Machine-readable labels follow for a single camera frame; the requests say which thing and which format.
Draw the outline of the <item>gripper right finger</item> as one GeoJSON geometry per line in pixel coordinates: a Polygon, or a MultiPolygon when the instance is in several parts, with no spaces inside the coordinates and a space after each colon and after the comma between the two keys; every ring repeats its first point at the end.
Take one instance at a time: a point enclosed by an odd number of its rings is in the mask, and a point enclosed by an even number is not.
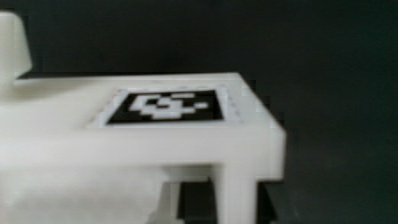
{"type": "Polygon", "coordinates": [[[296,217],[282,183],[257,184],[256,224],[295,224],[296,217]]]}

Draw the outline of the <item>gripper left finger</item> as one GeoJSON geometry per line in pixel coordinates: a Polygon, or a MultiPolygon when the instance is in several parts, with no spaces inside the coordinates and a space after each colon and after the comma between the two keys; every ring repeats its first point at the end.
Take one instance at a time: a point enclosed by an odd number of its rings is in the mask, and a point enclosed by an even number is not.
{"type": "Polygon", "coordinates": [[[177,218],[184,224],[216,224],[215,192],[209,181],[181,183],[177,218]]]}

